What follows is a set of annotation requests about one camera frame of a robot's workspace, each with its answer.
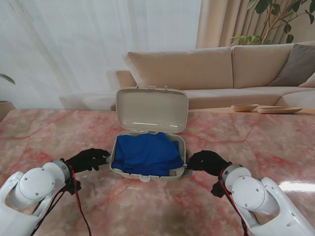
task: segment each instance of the wooden bowl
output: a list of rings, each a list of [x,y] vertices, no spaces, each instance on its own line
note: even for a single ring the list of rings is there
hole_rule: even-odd
[[[235,104],[231,108],[234,112],[250,112],[258,106],[258,104]]]
[[[258,109],[261,114],[292,114],[299,112],[301,107],[266,107]]]

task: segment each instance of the blue cloth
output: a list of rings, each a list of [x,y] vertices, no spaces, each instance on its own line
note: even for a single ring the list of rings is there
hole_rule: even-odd
[[[130,174],[169,176],[169,170],[183,164],[178,141],[171,142],[164,133],[117,137],[112,168]]]

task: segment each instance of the plant pot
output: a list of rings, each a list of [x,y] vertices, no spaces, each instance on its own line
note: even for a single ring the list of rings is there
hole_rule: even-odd
[[[9,101],[0,101],[0,122],[5,118],[9,111],[15,109],[15,106],[12,102]]]

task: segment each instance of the sofa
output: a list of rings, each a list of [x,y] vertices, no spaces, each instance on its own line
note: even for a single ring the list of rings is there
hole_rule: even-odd
[[[315,41],[301,44],[315,45]],[[120,88],[183,90],[189,109],[253,103],[315,109],[315,88],[269,87],[293,44],[234,46],[182,52],[129,52],[129,71],[116,71]]]

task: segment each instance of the curtain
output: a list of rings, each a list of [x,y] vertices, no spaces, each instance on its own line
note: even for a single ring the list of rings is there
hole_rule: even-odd
[[[237,35],[261,35],[266,12],[257,14],[254,7],[247,10],[250,0],[202,0],[199,16],[196,48],[231,45]],[[291,0],[276,0],[283,10]],[[273,44],[285,43],[282,27],[271,31],[268,39]]]
[[[63,108],[61,96],[115,91],[129,51],[194,49],[201,0],[1,0],[0,100]]]

